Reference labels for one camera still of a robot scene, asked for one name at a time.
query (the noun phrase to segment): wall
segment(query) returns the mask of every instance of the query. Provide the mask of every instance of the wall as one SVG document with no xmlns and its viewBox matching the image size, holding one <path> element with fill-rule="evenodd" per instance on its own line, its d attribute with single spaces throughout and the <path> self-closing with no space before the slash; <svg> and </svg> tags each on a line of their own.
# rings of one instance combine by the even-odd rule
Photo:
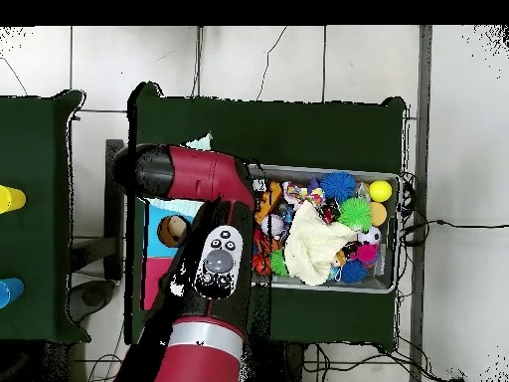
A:
<svg viewBox="0 0 509 382">
<path fill-rule="evenodd" d="M 432 31 L 427 218 L 509 223 L 507 48 L 482 28 Z M 509 230 L 431 226 L 424 351 L 438 376 L 461 370 L 471 382 L 508 382 L 508 251 Z"/>
</svg>

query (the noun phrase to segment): dark green table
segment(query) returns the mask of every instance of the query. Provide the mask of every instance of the dark green table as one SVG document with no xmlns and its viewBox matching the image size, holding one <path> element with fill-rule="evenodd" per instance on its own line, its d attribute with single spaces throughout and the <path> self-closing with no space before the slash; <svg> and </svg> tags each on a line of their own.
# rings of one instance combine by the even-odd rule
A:
<svg viewBox="0 0 509 382">
<path fill-rule="evenodd" d="M 27 196 L 0 215 L 0 279 L 17 277 L 24 294 L 0 309 L 1 339 L 87 340 L 66 315 L 70 273 L 68 120 L 83 93 L 0 97 L 0 184 Z"/>
<path fill-rule="evenodd" d="M 147 84 L 131 96 L 138 143 L 180 144 L 209 131 L 213 149 L 262 164 L 399 174 L 405 103 L 289 103 L 161 97 Z M 143 204 L 135 214 L 133 340 L 142 329 L 139 283 Z M 266 323 L 267 288 L 252 288 L 249 329 Z M 395 292 L 271 290 L 270 338 L 294 342 L 370 341 L 393 348 Z"/>
</svg>

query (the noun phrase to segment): white cloth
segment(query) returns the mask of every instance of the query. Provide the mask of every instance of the white cloth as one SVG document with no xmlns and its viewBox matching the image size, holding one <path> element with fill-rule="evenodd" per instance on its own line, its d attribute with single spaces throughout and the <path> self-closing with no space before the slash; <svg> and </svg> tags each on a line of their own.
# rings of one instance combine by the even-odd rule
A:
<svg viewBox="0 0 509 382">
<path fill-rule="evenodd" d="M 331 263 L 338 251 L 357 239 L 357 232 L 341 223 L 327 226 L 310 202 L 295 212 L 284 246 L 284 262 L 291 277 L 310 286 L 327 281 Z"/>
</svg>

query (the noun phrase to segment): tiled floor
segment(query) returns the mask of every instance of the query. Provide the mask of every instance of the tiled floor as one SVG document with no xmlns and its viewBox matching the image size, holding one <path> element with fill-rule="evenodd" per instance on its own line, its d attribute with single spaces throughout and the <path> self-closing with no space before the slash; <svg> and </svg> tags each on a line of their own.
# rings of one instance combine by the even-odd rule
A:
<svg viewBox="0 0 509 382">
<path fill-rule="evenodd" d="M 206 27 L 201 95 L 255 99 L 266 66 L 266 52 L 284 27 Z M 329 26 L 326 46 L 325 99 L 380 103 L 401 96 L 416 117 L 419 27 Z M 86 93 L 80 121 L 73 122 L 75 235 L 100 236 L 104 186 L 103 158 L 107 138 L 127 140 L 122 112 L 132 90 L 143 81 L 159 84 L 166 96 L 188 96 L 193 87 L 196 27 L 36 27 L 0 29 L 0 95 L 53 96 L 64 89 Z M 289 26 L 269 56 L 261 100 L 321 101 L 323 27 Z M 409 121 L 410 163 L 416 122 Z M 100 263 L 84 269 L 102 273 Z M 401 282 L 411 291 L 411 271 Z M 76 275 L 75 284 L 89 280 Z M 94 361 L 115 352 L 122 327 L 123 284 L 112 302 L 85 320 L 92 338 L 75 347 L 75 382 L 100 380 L 118 364 Z M 410 298 L 401 309 L 400 332 L 410 338 Z M 373 347 L 324 345 L 334 368 L 348 368 L 376 355 Z M 126 350 L 120 340 L 116 354 Z M 400 351 L 409 355 L 406 344 Z M 306 352 L 306 367 L 316 366 L 316 350 Z M 398 364 L 377 358 L 348 372 L 331 370 L 325 382 L 408 382 Z M 316 382 L 304 372 L 304 382 Z"/>
</svg>

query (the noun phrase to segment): blue spiky ball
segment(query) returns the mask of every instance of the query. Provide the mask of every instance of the blue spiky ball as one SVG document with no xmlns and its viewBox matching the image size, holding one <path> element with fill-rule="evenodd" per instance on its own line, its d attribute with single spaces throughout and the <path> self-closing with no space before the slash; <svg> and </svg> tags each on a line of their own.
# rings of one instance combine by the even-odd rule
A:
<svg viewBox="0 0 509 382">
<path fill-rule="evenodd" d="M 327 174 L 321 181 L 320 187 L 326 198 L 334 198 L 340 204 L 354 196 L 357 183 L 352 175 L 344 171 Z"/>
<path fill-rule="evenodd" d="M 360 261 L 348 261 L 341 268 L 341 282 L 345 283 L 346 285 L 359 283 L 366 278 L 367 274 L 368 270 L 364 268 Z"/>
</svg>

